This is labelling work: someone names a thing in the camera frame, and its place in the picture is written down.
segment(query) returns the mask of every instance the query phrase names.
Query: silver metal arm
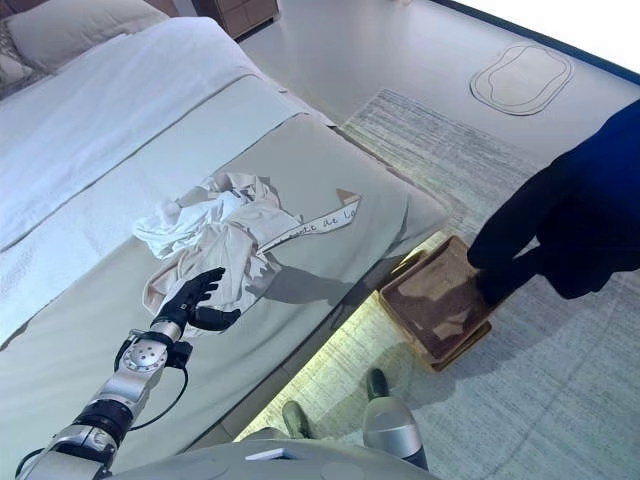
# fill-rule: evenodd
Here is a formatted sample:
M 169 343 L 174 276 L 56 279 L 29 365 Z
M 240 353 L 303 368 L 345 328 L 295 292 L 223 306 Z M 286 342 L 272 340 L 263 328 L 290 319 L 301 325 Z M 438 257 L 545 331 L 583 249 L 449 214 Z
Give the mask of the silver metal arm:
M 107 476 L 124 435 L 160 381 L 168 359 L 167 344 L 181 336 L 180 327 L 170 321 L 154 323 L 147 332 L 132 331 L 131 345 L 118 369 L 73 424 L 56 434 L 18 478 L 93 480 Z

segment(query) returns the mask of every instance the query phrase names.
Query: rug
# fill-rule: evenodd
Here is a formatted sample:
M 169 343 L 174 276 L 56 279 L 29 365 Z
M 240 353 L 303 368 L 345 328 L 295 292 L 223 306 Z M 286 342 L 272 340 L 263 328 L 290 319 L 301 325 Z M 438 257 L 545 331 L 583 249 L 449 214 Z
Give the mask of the rug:
M 530 42 L 509 46 L 471 79 L 471 93 L 509 115 L 533 115 L 546 108 L 573 76 L 573 62 Z
M 451 234 L 471 242 L 548 163 L 390 90 L 342 132 L 449 208 L 450 224 L 427 250 Z M 267 425 L 285 430 L 280 408 L 295 399 L 317 437 L 362 444 L 364 378 L 378 366 L 411 408 L 443 480 L 637 480 L 638 311 L 638 273 L 614 274 L 601 292 L 573 301 L 536 277 L 493 314 L 481 343 L 433 374 L 373 295 L 240 437 Z

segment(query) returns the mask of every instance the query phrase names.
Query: robotic hand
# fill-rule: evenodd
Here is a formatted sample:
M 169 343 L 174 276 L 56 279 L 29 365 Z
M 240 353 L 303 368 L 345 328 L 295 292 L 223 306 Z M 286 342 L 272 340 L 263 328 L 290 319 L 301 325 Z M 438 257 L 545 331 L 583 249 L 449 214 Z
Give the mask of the robotic hand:
M 216 282 L 222 280 L 224 272 L 222 267 L 215 268 L 187 281 L 178 293 L 162 306 L 154 323 L 170 321 L 180 325 L 182 330 L 187 323 L 210 331 L 229 328 L 240 317 L 240 310 L 222 312 L 197 306 L 199 302 L 211 298 L 209 292 L 218 288 Z

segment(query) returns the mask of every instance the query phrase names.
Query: sneaker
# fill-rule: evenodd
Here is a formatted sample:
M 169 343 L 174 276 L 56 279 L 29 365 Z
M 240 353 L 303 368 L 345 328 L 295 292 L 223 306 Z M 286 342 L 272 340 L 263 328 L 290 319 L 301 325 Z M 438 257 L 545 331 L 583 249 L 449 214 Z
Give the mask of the sneaker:
M 369 401 L 374 398 L 389 396 L 387 379 L 379 368 L 372 368 L 367 372 L 367 396 Z
M 282 418 L 291 438 L 312 438 L 309 420 L 298 402 L 289 400 L 285 403 Z

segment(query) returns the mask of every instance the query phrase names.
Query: white floor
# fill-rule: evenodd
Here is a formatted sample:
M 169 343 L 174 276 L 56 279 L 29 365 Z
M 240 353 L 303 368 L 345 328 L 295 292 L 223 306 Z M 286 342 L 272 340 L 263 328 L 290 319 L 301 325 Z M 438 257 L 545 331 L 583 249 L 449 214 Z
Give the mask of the white floor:
M 549 161 L 640 97 L 640 86 L 574 60 L 574 78 L 543 112 L 495 111 L 469 80 L 522 38 L 428 0 L 406 3 L 279 0 L 280 18 L 241 46 L 337 123 L 390 88 Z

